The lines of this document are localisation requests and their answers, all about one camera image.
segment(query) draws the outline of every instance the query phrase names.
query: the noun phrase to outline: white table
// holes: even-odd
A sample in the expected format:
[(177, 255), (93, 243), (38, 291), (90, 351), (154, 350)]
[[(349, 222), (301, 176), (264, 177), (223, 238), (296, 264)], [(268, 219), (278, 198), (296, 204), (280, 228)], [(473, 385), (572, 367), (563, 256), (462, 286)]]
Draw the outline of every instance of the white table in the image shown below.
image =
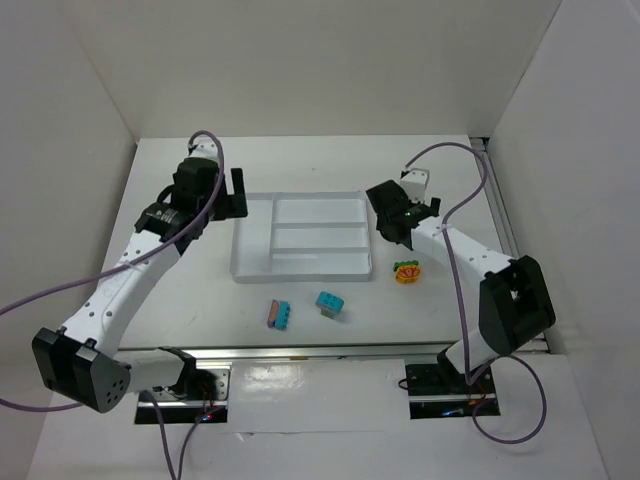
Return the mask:
[[(313, 432), (283, 425), (281, 433), (234, 433), (230, 423), (201, 425), (187, 449), (184, 480), (606, 480), (591, 427), (582, 406), (567, 359), (561, 355), (529, 356), (527, 361), (547, 389), (547, 424), (532, 441), (508, 447), (480, 436), (469, 418), (409, 420), (407, 404), (389, 403), (369, 422), (363, 405), (343, 405), (314, 395), (299, 402), (307, 412), (322, 411), (330, 429)], [(358, 377), (336, 377), (330, 395), (357, 396)], [(494, 366), (494, 378), (502, 415), (483, 417), (485, 428), (499, 436), (516, 438), (538, 421), (540, 397), (533, 380), (517, 363), (502, 360)], [(383, 368), (375, 379), (384, 382), (389, 394), (398, 391), (393, 375)], [(283, 378), (273, 384), (282, 389)], [(278, 402), (254, 402), (254, 417), (271, 419)], [(54, 403), (66, 400), (56, 396)], [(234, 399), (230, 398), (230, 412)], [(290, 402), (283, 402), (292, 408)], [(379, 406), (376, 398), (372, 403)], [(129, 395), (105, 415), (83, 408), (50, 413), (45, 420), (28, 480), (157, 480), (169, 478), (158, 427), (133, 425), (135, 397)], [(387, 418), (395, 419), (391, 425)], [(348, 419), (341, 428), (340, 420)], [(177, 464), (187, 425), (167, 428), (170, 451)], [(238, 432), (247, 432), (240, 426)]]
[[(366, 189), (396, 178), (415, 152), (443, 140), (468, 142), (460, 136), (231, 138), (224, 139), (224, 146), (229, 166), (245, 168), (248, 191), (340, 191)], [(185, 155), (184, 148), (184, 139), (141, 141), (105, 265), (112, 265), (120, 255), (132, 225), (168, 183)], [(423, 165), (432, 172), (429, 193), (443, 198), (444, 210), (479, 181), (473, 158), (462, 151), (434, 152)], [(486, 198), (475, 200), (455, 220), (461, 230), (499, 249)], [(232, 222), (207, 228), (158, 284), (127, 331), (123, 346), (338, 345), (442, 342), (459, 337), (447, 269), (386, 243), (375, 231), (371, 232), (371, 282), (236, 285), (228, 273), (232, 230)], [(416, 285), (401, 287), (391, 266), (412, 258), (419, 258), (425, 267), (423, 278)], [(348, 321), (334, 322), (317, 314), (312, 302), (322, 289), (346, 300)], [(474, 318), (476, 295), (468, 297)], [(292, 303), (294, 313), (285, 333), (265, 326), (262, 312), (271, 298)], [(251, 385), (244, 388), (250, 395), (234, 397), (238, 389), (242, 391), (235, 382), (246, 380), (241, 372), (247, 366), (234, 363), (232, 379), (237, 388), (232, 385), (229, 394), (229, 422), (198, 428), (187, 450), (184, 478), (604, 480), (606, 473), (567, 359), (540, 355), (527, 360), (547, 389), (549, 416), (538, 437), (517, 447), (483, 439), (468, 418), (409, 420), (406, 394), (397, 387), (402, 365), (388, 360), (371, 369), (333, 360), (329, 366), (339, 368), (337, 375), (322, 374), (321, 361), (300, 363), (300, 370), (295, 362), (274, 370), (257, 363), (265, 375), (273, 376), (272, 385), (263, 385), (269, 402)], [(274, 375), (280, 371), (294, 372), (296, 382)], [(500, 361), (493, 372), (502, 415), (481, 421), (497, 435), (522, 436), (538, 420), (537, 389), (515, 362)], [(326, 388), (315, 383), (323, 378), (330, 382)], [(288, 397), (290, 385), (308, 387), (307, 398)], [(358, 401), (363, 394), (368, 401)], [(29, 480), (168, 478), (158, 428), (133, 425), (135, 400), (133, 395), (125, 397), (106, 415), (86, 408), (48, 414)], [(54, 396), (54, 404), (65, 402)], [(283, 416), (282, 422), (275, 418), (292, 410), (296, 411)], [(317, 412), (322, 415), (315, 418)], [(186, 430), (185, 425), (168, 426), (176, 463)]]
[[(466, 136), (345, 136), (224, 138), (227, 168), (242, 167), (247, 192), (366, 190), (397, 179), (404, 164), (436, 142), (469, 144)], [(142, 210), (169, 183), (186, 156), (186, 139), (142, 139), (109, 243), (105, 268), (122, 253)], [(431, 170), (428, 195), (442, 198), (442, 212), (479, 183), (473, 156), (461, 149), (437, 150), (419, 162)], [(369, 211), (373, 273), (362, 283), (238, 285), (229, 273), (233, 221), (210, 224), (182, 260), (158, 283), (131, 323), (122, 347), (232, 347), (285, 345), (452, 342), (460, 337), (451, 274), (428, 258), (393, 245), (375, 231)], [(454, 224), (499, 250), (487, 199), (478, 196)], [(398, 285), (394, 262), (418, 259), (419, 283)], [(320, 316), (321, 290), (345, 300), (341, 321)], [(476, 322), (477, 294), (467, 307)], [(292, 314), (286, 332), (266, 327), (271, 299), (287, 300)]]

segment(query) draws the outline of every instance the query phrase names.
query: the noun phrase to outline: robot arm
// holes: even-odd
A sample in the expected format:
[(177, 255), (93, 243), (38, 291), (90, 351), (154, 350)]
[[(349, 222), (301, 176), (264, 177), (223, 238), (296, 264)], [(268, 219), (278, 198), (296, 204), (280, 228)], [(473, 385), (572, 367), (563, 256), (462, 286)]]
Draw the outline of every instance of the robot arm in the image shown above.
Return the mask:
[[(424, 203), (428, 172), (402, 172), (367, 190), (377, 216), (376, 229), (386, 240), (424, 253), (449, 266), (442, 229), (446, 228), (460, 277), (478, 291), (478, 328), (469, 332), (473, 371), (487, 361), (509, 355), (555, 323), (555, 313), (539, 264), (514, 259), (476, 242), (450, 225), (442, 225), (440, 199)], [(464, 374), (464, 346), (458, 341), (438, 355), (449, 376)]]
[(104, 280), (57, 331), (42, 328), (33, 339), (38, 368), (51, 390), (104, 413), (128, 392), (169, 387), (180, 396), (199, 392), (203, 384), (210, 391), (215, 388), (212, 375), (197, 370), (195, 358), (178, 349), (118, 353), (125, 330), (151, 290), (209, 221), (247, 216), (242, 170), (232, 169), (235, 194), (227, 193), (223, 179), (213, 207), (194, 229), (175, 244), (135, 262), (194, 220), (210, 198), (216, 179), (223, 175), (215, 146), (196, 147), (179, 165), (174, 184), (163, 190), (136, 222), (117, 266), (135, 264)]

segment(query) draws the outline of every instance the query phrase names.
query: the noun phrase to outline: blue lego brick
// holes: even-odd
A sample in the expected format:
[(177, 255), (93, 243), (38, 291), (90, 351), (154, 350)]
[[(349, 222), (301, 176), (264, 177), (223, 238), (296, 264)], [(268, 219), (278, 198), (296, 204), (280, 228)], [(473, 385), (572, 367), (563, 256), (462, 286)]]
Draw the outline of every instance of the blue lego brick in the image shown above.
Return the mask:
[(329, 318), (335, 318), (342, 311), (343, 306), (344, 300), (329, 292), (320, 292), (316, 300), (316, 307), (320, 309), (320, 313)]
[(276, 302), (276, 300), (274, 300), (274, 303), (278, 304), (277, 313), (275, 314), (273, 325), (271, 325), (271, 318), (273, 318), (272, 315), (269, 317), (268, 324), (270, 327), (273, 326), (276, 330), (286, 330), (287, 324), (289, 323), (289, 312), (291, 311), (289, 302), (283, 302), (282, 300)]

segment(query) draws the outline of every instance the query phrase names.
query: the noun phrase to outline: cable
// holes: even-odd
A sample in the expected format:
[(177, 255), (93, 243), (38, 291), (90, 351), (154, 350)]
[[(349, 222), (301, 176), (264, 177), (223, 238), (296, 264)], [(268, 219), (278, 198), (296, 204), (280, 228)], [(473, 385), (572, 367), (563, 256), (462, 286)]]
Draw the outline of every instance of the cable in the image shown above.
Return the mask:
[[(458, 204), (454, 205), (442, 218), (442, 235), (444, 238), (444, 243), (447, 247), (447, 255), (449, 256), (449, 263), (451, 263), (451, 273), (453, 275), (453, 284), (455, 286), (455, 290), (456, 290), (456, 299), (458, 301), (458, 312), (460, 314), (460, 327), (462, 329), (462, 346), (463, 346), (463, 351), (464, 351), (464, 377), (465, 377), (465, 382), (467, 383), (468, 386), (472, 386), (476, 383), (476, 381), (482, 376), (482, 374), (485, 372), (485, 370), (487, 370), (487, 368), (489, 368), (491, 366), (491, 364), (493, 362), (495, 362), (497, 360), (493, 359), (488, 361), (487, 363), (485, 363), (484, 365), (482, 365), (480, 368), (477, 369), (477, 371), (471, 375), (470, 372), (470, 364), (469, 364), (469, 329), (467, 327), (467, 313), (465, 311), (464, 308), (464, 299), (462, 296), (462, 283), (460, 281), (460, 273), (458, 272), (458, 266), (456, 264), (456, 257), (455, 254), (453, 252), (453, 246), (451, 245), (451, 239), (449, 238), (449, 234), (447, 233), (447, 223), (449, 222), (449, 219), (451, 218), (451, 216), (456, 213), (458, 210), (460, 210), (462, 207), (464, 207), (467, 203), (469, 203), (471, 200), (473, 200), (480, 192), (482, 192), (484, 190), (484, 187), (487, 183), (487, 178), (489, 177), (489, 168), (487, 166), (487, 162), (485, 161), (484, 157), (480, 154), (480, 152), (478, 152), (476, 149), (471, 148), (467, 145), (464, 145), (462, 143), (458, 143), (458, 142), (441, 142), (441, 143), (436, 143), (434, 145), (431, 145), (430, 147), (425, 148), (424, 150), (418, 152), (411, 160), (409, 160), (407, 162), (407, 164), (405, 165), (405, 169), (408, 169), (413, 163), (415, 163), (420, 157), (422, 157), (423, 155), (437, 149), (437, 148), (442, 148), (442, 147), (457, 147), (457, 148), (461, 148), (463, 150), (466, 150), (467, 152), (471, 153), (476, 160), (478, 160), (478, 162), (480, 163), (480, 165), (482, 165), (482, 175), (481, 175), (481, 179), (480, 179), (480, 185), (478, 185), (478, 187), (465, 199), (463, 199), (461, 202), (459, 202)], [(542, 382), (540, 381), (540, 377), (538, 377), (538, 375), (536, 374), (536, 372), (529, 366), (529, 364), (527, 364), (524, 360), (518, 358), (518, 357), (514, 357), (514, 356), (508, 356), (506, 358), (511, 358), (512, 360), (516, 360), (517, 362), (521, 363), (522, 365), (525, 366), (525, 368), (529, 371), (529, 373), (531, 373), (531, 375), (533, 376), (533, 379), (535, 380), (536, 384), (538, 385), (538, 389), (540, 390), (540, 397), (542, 398), (542, 415), (540, 417), (540, 422), (538, 423), (538, 425), (536, 426), (536, 428), (529, 433), (528, 435), (525, 435), (522, 438), (518, 438), (515, 440), (503, 440), (497, 437), (494, 437), (493, 435), (487, 433), (483, 428), (480, 427), (480, 425), (478, 424), (478, 420), (476, 419), (476, 414), (478, 412), (478, 409), (484, 405), (486, 402), (482, 402), (479, 403), (478, 405), (476, 405), (476, 407), (473, 409), (472, 412), (472, 417), (473, 417), (473, 423), (475, 424), (476, 428), (478, 429), (478, 431), (480, 433), (482, 433), (485, 437), (487, 437), (490, 440), (493, 440), (494, 442), (497, 443), (502, 443), (502, 444), (506, 444), (506, 445), (516, 445), (519, 443), (524, 443), (527, 442), (529, 440), (531, 440), (533, 437), (535, 437), (540, 430), (542, 430), (542, 427), (544, 426), (544, 423), (547, 419), (547, 396), (544, 393), (544, 388), (542, 386)]]
[[(547, 396), (544, 393), (544, 387), (542, 386), (542, 382), (540, 381), (540, 377), (538, 376), (538, 374), (533, 370), (533, 368), (531, 368), (531, 365), (529, 365), (527, 362), (525, 362), (524, 360), (522, 360), (521, 358), (515, 357), (513, 355), (507, 355), (506, 357), (501, 357), (501, 358), (510, 358), (511, 360), (515, 360), (516, 362), (522, 364), (524, 366), (524, 368), (526, 368), (527, 370), (529, 370), (529, 373), (531, 374), (531, 376), (533, 377), (533, 379), (536, 381), (536, 385), (538, 386), (538, 390), (540, 391), (540, 398), (542, 399), (542, 415), (540, 415), (540, 421), (538, 422), (538, 425), (536, 425), (536, 428), (534, 428), (531, 433), (525, 435), (522, 438), (516, 438), (514, 440), (506, 440), (503, 438), (498, 438), (495, 437), (493, 435), (491, 435), (489, 432), (487, 432), (484, 428), (482, 428), (480, 426), (480, 424), (478, 423), (478, 410), (480, 410), (480, 408), (482, 408), (484, 405), (486, 405), (488, 403), (488, 401), (484, 401), (484, 402), (480, 402), (478, 403), (474, 408), (473, 411), (471, 412), (471, 418), (473, 420), (473, 424), (476, 426), (476, 428), (478, 429), (478, 431), (484, 435), (485, 437), (487, 437), (489, 440), (493, 440), (496, 443), (501, 443), (503, 445), (518, 445), (520, 443), (524, 443), (524, 442), (528, 442), (529, 440), (531, 440), (533, 437), (535, 437), (538, 433), (540, 433), (540, 430), (542, 430), (542, 427), (544, 427), (544, 423), (547, 420)], [(485, 365), (483, 367), (480, 368), (480, 370), (482, 370), (482, 372), (484, 372), (489, 366)]]
[(21, 412), (30, 413), (49, 413), (49, 412), (63, 412), (65, 410), (71, 410), (72, 408), (81, 407), (81, 403), (70, 403), (68, 405), (60, 405), (59, 407), (31, 407), (29, 405), (20, 405), (19, 403), (13, 403), (9, 400), (0, 398), (0, 405), (14, 410), (20, 410)]
[[(191, 230), (193, 230), (198, 225), (198, 223), (204, 218), (204, 216), (207, 215), (209, 210), (211, 210), (211, 207), (213, 206), (213, 202), (217, 198), (218, 192), (220, 192), (220, 189), (222, 188), (222, 185), (224, 183), (224, 150), (222, 149), (222, 143), (220, 143), (220, 140), (218, 140), (218, 137), (216, 137), (213, 133), (208, 132), (206, 130), (198, 130), (196, 133), (191, 135), (191, 138), (189, 138), (189, 143), (187, 144), (187, 148), (191, 152), (194, 148), (193, 146), (194, 140), (203, 135), (209, 137), (213, 141), (213, 143), (215, 144), (218, 150), (218, 160), (220, 161), (218, 165), (219, 173), (218, 173), (218, 178), (216, 179), (216, 183), (213, 187), (213, 192), (211, 192), (211, 196), (207, 200), (207, 203), (204, 205), (202, 210), (194, 217), (193, 220), (191, 220), (191, 222), (186, 227), (184, 227), (174, 237), (167, 240), (162, 245), (159, 245), (158, 247), (145, 253), (144, 255), (141, 255), (138, 258), (131, 260), (131, 262), (127, 264), (120, 265), (110, 270), (106, 270), (104, 272), (98, 273), (97, 275), (86, 277), (80, 280), (75, 280), (73, 282), (63, 283), (56, 287), (51, 287), (46, 290), (42, 290), (41, 292), (34, 293), (33, 295), (29, 295), (28, 297), (25, 297), (22, 300), (18, 300), (17, 302), (13, 302), (7, 305), (6, 307), (3, 307), (0, 309), (0, 317), (11, 312), (12, 310), (15, 310), (16, 308), (22, 307), (28, 303), (34, 302), (41, 298), (47, 297), (49, 295), (53, 295), (54, 293), (62, 292), (64, 290), (69, 290), (75, 287), (80, 287), (88, 283), (97, 282), (98, 280), (101, 280), (103, 278), (107, 278), (112, 275), (116, 275), (117, 273), (124, 272), (131, 266), (144, 262), (145, 260), (148, 260), (149, 258), (153, 257), (157, 253), (170, 247), (171, 245), (176, 243), (178, 240), (180, 240), (182, 237), (184, 237), (187, 233), (189, 233)], [(38, 412), (38, 413), (59, 412), (61, 410), (69, 410), (71, 408), (76, 408), (80, 406), (79, 403), (72, 403), (69, 405), (62, 405), (59, 407), (30, 407), (27, 405), (20, 405), (17, 403), (13, 403), (8, 400), (4, 400), (2, 398), (0, 398), (0, 405), (8, 408), (13, 408), (14, 410), (20, 410), (23, 412)]]
[(193, 141), (197, 137), (199, 137), (201, 135), (208, 136), (213, 141), (213, 143), (216, 145), (216, 148), (218, 149), (218, 159), (220, 160), (220, 165), (219, 165), (220, 174), (218, 174), (218, 178), (216, 180), (216, 184), (213, 187), (213, 192), (211, 193), (211, 196), (209, 197), (209, 200), (207, 200), (207, 203), (205, 204), (204, 208), (194, 217), (193, 220), (191, 220), (191, 222), (186, 227), (184, 227), (174, 237), (172, 237), (171, 239), (167, 240), (162, 245), (159, 245), (158, 247), (156, 247), (153, 250), (145, 253), (144, 255), (141, 255), (141, 256), (135, 258), (134, 260), (131, 260), (127, 264), (120, 265), (118, 267), (112, 268), (110, 270), (106, 270), (104, 272), (101, 272), (101, 273), (99, 273), (97, 275), (93, 275), (91, 277), (83, 278), (81, 280), (76, 280), (76, 281), (69, 282), (69, 283), (63, 283), (62, 285), (58, 285), (56, 287), (52, 287), (52, 288), (48, 288), (46, 290), (42, 290), (41, 292), (34, 293), (33, 295), (29, 295), (28, 297), (25, 297), (22, 300), (18, 300), (17, 302), (13, 302), (13, 303), (7, 305), (6, 307), (3, 307), (3, 308), (0, 309), (0, 317), (2, 315), (5, 315), (5, 314), (9, 313), (12, 310), (15, 310), (16, 308), (22, 307), (23, 305), (26, 305), (27, 303), (31, 303), (31, 302), (33, 302), (35, 300), (39, 300), (39, 299), (41, 299), (43, 297), (47, 297), (49, 295), (53, 295), (54, 293), (58, 293), (58, 292), (62, 292), (64, 290), (68, 290), (70, 288), (80, 287), (80, 286), (86, 285), (88, 283), (97, 282), (98, 280), (101, 280), (103, 278), (110, 277), (110, 276), (115, 275), (117, 273), (123, 272), (123, 271), (127, 270), (128, 268), (130, 268), (132, 265), (137, 265), (138, 263), (141, 263), (141, 262), (144, 262), (145, 260), (148, 260), (149, 258), (153, 257), (157, 253), (160, 253), (164, 249), (166, 249), (166, 248), (170, 247), (171, 245), (173, 245), (174, 243), (176, 243), (178, 240), (180, 240), (182, 237), (184, 237), (191, 230), (193, 230), (196, 227), (196, 225), (198, 225), (198, 223), (203, 219), (203, 217), (209, 212), (209, 210), (213, 206), (213, 202), (215, 201), (216, 197), (218, 196), (218, 192), (220, 191), (220, 188), (222, 188), (222, 183), (224, 182), (224, 152), (222, 150), (222, 144), (220, 143), (220, 140), (218, 140), (218, 138), (213, 133), (207, 132), (205, 130), (200, 130), (200, 131), (194, 133), (191, 136), (191, 138), (189, 139), (188, 146), (191, 149), (193, 147)]
[[(158, 402), (156, 401), (156, 399), (153, 397), (153, 395), (148, 392), (148, 391), (144, 391), (141, 392), (142, 395), (149, 400), (152, 405), (153, 405), (153, 409), (156, 412), (156, 418), (158, 419), (158, 427), (160, 427), (160, 438), (162, 440), (162, 450), (164, 452), (164, 458), (167, 461), (167, 468), (169, 469), (169, 476), (171, 477), (171, 480), (181, 480), (182, 479), (182, 467), (184, 465), (184, 456), (187, 452), (187, 444), (189, 443), (189, 439), (191, 438), (191, 435), (193, 435), (193, 432), (196, 431), (196, 428), (198, 427), (198, 425), (200, 425), (202, 423), (202, 415), (203, 413), (207, 413), (206, 410), (203, 408), (200, 413), (198, 413), (198, 416), (195, 419), (195, 422), (193, 425), (191, 425), (191, 428), (189, 428), (189, 431), (187, 432), (187, 435), (184, 437), (184, 440), (182, 441), (182, 447), (180, 448), (180, 460), (178, 462), (178, 474), (176, 475), (175, 471), (173, 470), (173, 461), (171, 460), (171, 454), (169, 453), (169, 442), (167, 441), (167, 432), (166, 432), (166, 428), (165, 428), (165, 424), (164, 424), (164, 418), (162, 417), (162, 409), (160, 408), (160, 405), (158, 405)], [(218, 409), (213, 409), (211, 411), (209, 411), (208, 413), (211, 412), (215, 412)]]
[(200, 425), (200, 423), (202, 423), (202, 415), (198, 415), (196, 417), (194, 424), (191, 425), (191, 428), (187, 432), (187, 435), (184, 437), (184, 441), (182, 442), (182, 448), (180, 448), (180, 461), (178, 462), (178, 480), (182, 478), (182, 466), (184, 464), (184, 455), (187, 452), (187, 444), (189, 443), (191, 435), (193, 435), (193, 432), (196, 431), (196, 428), (198, 427), (198, 425)]
[(160, 438), (162, 439), (162, 449), (164, 450), (164, 458), (167, 461), (167, 468), (169, 469), (169, 476), (171, 480), (178, 480), (176, 472), (173, 469), (173, 462), (171, 461), (171, 454), (169, 453), (169, 442), (167, 442), (167, 432), (164, 428), (164, 418), (162, 418), (162, 410), (160, 405), (148, 391), (141, 392), (142, 395), (153, 404), (153, 409), (156, 411), (156, 417), (158, 418), (158, 427), (160, 427)]
[(478, 390), (480, 390), (480, 393), (482, 394), (482, 397), (478, 398), (478, 399), (472, 399), (471, 398), (471, 387), (469, 387), (469, 403), (467, 404), (467, 407), (470, 407), (472, 405), (477, 405), (478, 403), (482, 403), (486, 400), (487, 398), (487, 390), (482, 386), (482, 382), (480, 382), (480, 380), (478, 380), (475, 385), (478, 387)]

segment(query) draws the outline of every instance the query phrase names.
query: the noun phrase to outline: purple cable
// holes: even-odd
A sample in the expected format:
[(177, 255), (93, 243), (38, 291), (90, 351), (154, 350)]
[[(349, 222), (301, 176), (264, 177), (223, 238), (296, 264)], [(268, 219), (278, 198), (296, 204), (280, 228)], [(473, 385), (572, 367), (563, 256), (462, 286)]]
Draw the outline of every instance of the purple cable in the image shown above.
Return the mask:
[(175, 471), (173, 470), (173, 462), (171, 460), (171, 455), (169, 453), (169, 442), (167, 441), (167, 432), (164, 426), (164, 419), (162, 417), (162, 409), (160, 408), (160, 405), (158, 405), (158, 402), (156, 401), (156, 399), (153, 397), (151, 393), (145, 391), (145, 392), (142, 392), (142, 394), (145, 396), (147, 400), (149, 400), (153, 404), (153, 409), (156, 412), (156, 418), (158, 419), (158, 426), (160, 427), (160, 438), (162, 439), (162, 450), (164, 451), (164, 457), (165, 457), (165, 460), (167, 461), (167, 468), (169, 469), (169, 475), (171, 476), (171, 480), (181, 480), (182, 467), (184, 465), (184, 456), (185, 456), (185, 453), (187, 452), (187, 444), (189, 443), (189, 439), (191, 438), (191, 435), (193, 435), (193, 432), (196, 431), (196, 428), (202, 422), (202, 414), (199, 414), (196, 417), (195, 423), (191, 425), (191, 428), (189, 428), (187, 435), (184, 437), (184, 440), (182, 442), (182, 448), (180, 449), (180, 462), (178, 463), (178, 475), (176, 476)]
[[(533, 376), (533, 379), (536, 381), (536, 385), (538, 386), (538, 390), (540, 390), (540, 398), (542, 399), (542, 415), (540, 416), (540, 421), (538, 422), (538, 425), (536, 425), (536, 428), (534, 428), (531, 431), (531, 433), (525, 435), (522, 438), (516, 438), (514, 440), (505, 440), (503, 438), (495, 437), (495, 436), (491, 435), (490, 433), (488, 433), (478, 423), (478, 418), (477, 418), (478, 410), (480, 410), (480, 408), (482, 408), (484, 405), (486, 405), (488, 403), (487, 401), (480, 402), (475, 406), (475, 408), (473, 409), (473, 412), (471, 412), (471, 418), (473, 419), (473, 424), (476, 426), (478, 431), (481, 434), (483, 434), (485, 437), (487, 437), (489, 440), (493, 440), (494, 442), (501, 443), (503, 445), (518, 445), (520, 443), (528, 442), (533, 437), (535, 437), (538, 433), (540, 433), (540, 430), (542, 430), (542, 427), (544, 426), (544, 422), (547, 420), (547, 396), (544, 393), (544, 387), (542, 386), (542, 382), (540, 381), (540, 377), (538, 377), (536, 372), (533, 371), (533, 368), (531, 368), (531, 365), (529, 365), (527, 362), (525, 362), (521, 358), (514, 357), (513, 355), (508, 355), (508, 356), (503, 357), (503, 358), (510, 358), (511, 360), (515, 360), (516, 362), (521, 363), (524, 366), (524, 368), (529, 370), (529, 373), (531, 373), (531, 376)], [(478, 370), (481, 373), (484, 373), (484, 371), (487, 368), (489, 368), (489, 365), (490, 364), (485, 364), (481, 368), (479, 368)]]
[(162, 449), (164, 450), (164, 458), (167, 461), (167, 468), (169, 469), (169, 475), (171, 480), (178, 480), (176, 472), (173, 469), (173, 462), (171, 461), (171, 454), (169, 453), (169, 442), (167, 442), (167, 432), (164, 428), (164, 419), (162, 418), (162, 410), (160, 405), (156, 402), (156, 399), (151, 393), (146, 390), (142, 392), (142, 395), (153, 404), (153, 409), (156, 411), (156, 417), (158, 418), (158, 427), (160, 427), (160, 438), (162, 439)]
[[(49, 289), (42, 290), (41, 292), (34, 293), (33, 295), (29, 295), (28, 297), (25, 297), (22, 300), (18, 300), (17, 302), (13, 302), (7, 305), (6, 307), (1, 308), (0, 317), (11, 312), (12, 310), (15, 310), (16, 308), (26, 305), (27, 303), (31, 303), (35, 300), (39, 300), (44, 297), (48, 297), (49, 295), (53, 295), (54, 293), (62, 292), (64, 290), (69, 290), (75, 287), (80, 287), (88, 283), (97, 282), (98, 280), (101, 280), (103, 278), (107, 278), (112, 275), (116, 275), (117, 273), (124, 272), (125, 270), (130, 268), (132, 265), (137, 265), (138, 263), (144, 262), (145, 260), (148, 260), (149, 258), (153, 257), (157, 253), (163, 251), (165, 248), (168, 248), (169, 246), (173, 245), (182, 237), (184, 237), (187, 233), (189, 233), (189, 231), (193, 230), (193, 228), (198, 224), (198, 222), (200, 222), (202, 218), (209, 212), (209, 210), (211, 210), (211, 207), (213, 206), (213, 202), (218, 196), (218, 192), (220, 191), (220, 189), (222, 188), (222, 184), (224, 183), (224, 151), (222, 149), (222, 143), (220, 143), (220, 140), (218, 140), (218, 137), (216, 137), (213, 133), (208, 132), (206, 130), (198, 130), (196, 133), (191, 135), (191, 138), (189, 138), (189, 143), (187, 144), (187, 147), (189, 151), (191, 151), (193, 149), (194, 140), (202, 135), (209, 137), (215, 144), (216, 148), (218, 149), (218, 159), (220, 161), (220, 164), (219, 164), (220, 173), (218, 174), (218, 178), (216, 179), (216, 184), (213, 187), (213, 192), (211, 193), (209, 200), (207, 200), (207, 203), (205, 204), (203, 209), (195, 216), (195, 218), (186, 227), (184, 227), (178, 234), (176, 234), (173, 238), (171, 238), (167, 242), (163, 243), (162, 245), (159, 245), (158, 247), (145, 253), (144, 255), (139, 256), (138, 258), (132, 260), (128, 264), (120, 265), (118, 267), (112, 268), (110, 270), (106, 270), (104, 272), (101, 272), (97, 275), (93, 275), (91, 277), (83, 278), (81, 280), (76, 280), (69, 283), (63, 283), (62, 285), (51, 287)], [(20, 410), (23, 412), (38, 412), (38, 413), (59, 412), (61, 410), (68, 410), (68, 409), (76, 408), (80, 406), (79, 403), (72, 403), (69, 405), (62, 405), (60, 407), (30, 407), (27, 405), (19, 405), (17, 403), (9, 402), (8, 400), (4, 400), (1, 398), (0, 398), (0, 405), (8, 408), (13, 408), (15, 410)]]
[[(458, 312), (460, 313), (460, 327), (462, 329), (462, 346), (464, 351), (464, 377), (467, 385), (471, 386), (476, 383), (476, 381), (478, 380), (478, 378), (482, 376), (484, 371), (487, 368), (489, 368), (491, 364), (497, 359), (490, 360), (489, 362), (485, 363), (480, 368), (478, 368), (477, 371), (473, 374), (473, 376), (470, 375), (471, 366), (469, 364), (469, 329), (467, 327), (467, 313), (464, 308), (464, 299), (462, 296), (462, 282), (460, 281), (460, 273), (458, 272), (458, 266), (456, 264), (456, 257), (453, 252), (453, 246), (451, 245), (451, 239), (449, 238), (449, 233), (447, 232), (447, 223), (454, 213), (456, 213), (458, 210), (460, 210), (462, 207), (468, 204), (471, 200), (473, 200), (476, 196), (478, 196), (480, 192), (484, 190), (484, 187), (487, 184), (487, 179), (489, 177), (489, 169), (487, 166), (487, 162), (485, 161), (484, 157), (480, 154), (480, 152), (478, 152), (474, 148), (468, 147), (467, 145), (464, 145), (458, 142), (441, 142), (441, 143), (436, 143), (434, 145), (431, 145), (430, 147), (427, 147), (421, 152), (419, 152), (418, 154), (416, 154), (411, 160), (409, 160), (405, 165), (405, 168), (409, 168), (413, 163), (415, 163), (423, 155), (441, 147), (462, 148), (463, 150), (466, 150), (467, 152), (471, 153), (476, 158), (476, 160), (478, 160), (480, 165), (482, 165), (482, 175), (481, 175), (480, 185), (478, 185), (478, 187), (468, 197), (466, 197), (460, 203), (454, 205), (444, 215), (444, 217), (442, 218), (442, 229), (441, 229), (442, 236), (444, 238), (444, 243), (447, 247), (447, 255), (449, 256), (449, 262), (451, 263), (451, 273), (453, 275), (453, 284), (455, 286), (456, 299), (458, 301)], [(524, 365), (526, 369), (529, 370), (536, 384), (538, 385), (538, 388), (540, 390), (540, 396), (542, 398), (542, 416), (540, 418), (540, 422), (538, 423), (537, 427), (530, 434), (525, 435), (522, 438), (518, 438), (515, 440), (502, 440), (500, 438), (494, 437), (493, 435), (487, 433), (478, 424), (478, 420), (476, 419), (478, 408), (484, 405), (486, 402), (480, 403), (476, 406), (476, 408), (474, 408), (472, 417), (473, 417), (473, 423), (475, 424), (476, 428), (485, 437), (489, 438), (490, 440), (493, 440), (494, 442), (498, 442), (506, 445), (516, 445), (516, 444), (524, 443), (528, 440), (531, 440), (533, 437), (535, 437), (538, 434), (538, 432), (540, 432), (540, 430), (542, 430), (542, 427), (544, 426), (544, 423), (547, 419), (547, 397), (544, 393), (544, 388), (542, 387), (542, 382), (540, 381), (540, 377), (538, 377), (536, 372), (524, 360), (517, 357), (513, 357), (513, 356), (509, 356), (508, 358), (516, 360), (517, 362)]]
[(63, 412), (65, 410), (71, 410), (72, 408), (82, 406), (81, 403), (70, 403), (68, 405), (60, 405), (59, 407), (30, 407), (29, 405), (20, 405), (19, 403), (13, 403), (2, 398), (0, 398), (0, 405), (7, 408), (13, 408), (14, 410), (20, 410), (21, 412), (30, 413)]

